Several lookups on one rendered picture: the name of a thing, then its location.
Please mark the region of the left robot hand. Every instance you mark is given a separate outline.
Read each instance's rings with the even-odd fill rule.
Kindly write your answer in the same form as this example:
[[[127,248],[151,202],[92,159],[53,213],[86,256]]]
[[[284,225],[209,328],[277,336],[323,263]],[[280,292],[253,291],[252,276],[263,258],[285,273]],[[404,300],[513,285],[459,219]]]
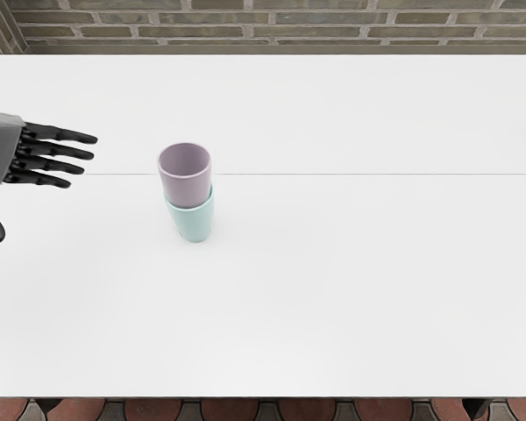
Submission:
[[[94,154],[62,141],[75,141],[94,145],[98,138],[59,128],[24,121],[21,117],[0,112],[0,184],[33,184],[67,189],[71,182],[53,176],[53,172],[81,175],[84,169],[68,162],[56,161],[55,156],[65,156],[90,161]],[[5,239],[5,229],[0,221],[0,242]]]

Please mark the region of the lilac cup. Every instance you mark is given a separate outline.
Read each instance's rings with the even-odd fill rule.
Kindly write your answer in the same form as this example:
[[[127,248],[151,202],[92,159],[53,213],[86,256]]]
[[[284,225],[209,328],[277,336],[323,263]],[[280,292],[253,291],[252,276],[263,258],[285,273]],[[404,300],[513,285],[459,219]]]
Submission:
[[[210,153],[194,143],[166,147],[159,155],[158,169],[166,199],[183,209],[205,203],[211,186]]]

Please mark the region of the mint green cup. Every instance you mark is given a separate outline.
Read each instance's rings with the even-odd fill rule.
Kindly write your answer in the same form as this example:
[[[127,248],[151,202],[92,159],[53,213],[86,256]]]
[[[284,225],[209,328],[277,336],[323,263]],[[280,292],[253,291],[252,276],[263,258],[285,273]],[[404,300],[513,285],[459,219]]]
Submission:
[[[205,202],[194,208],[180,208],[165,198],[165,204],[175,230],[188,242],[200,243],[211,233],[214,217],[213,187]]]

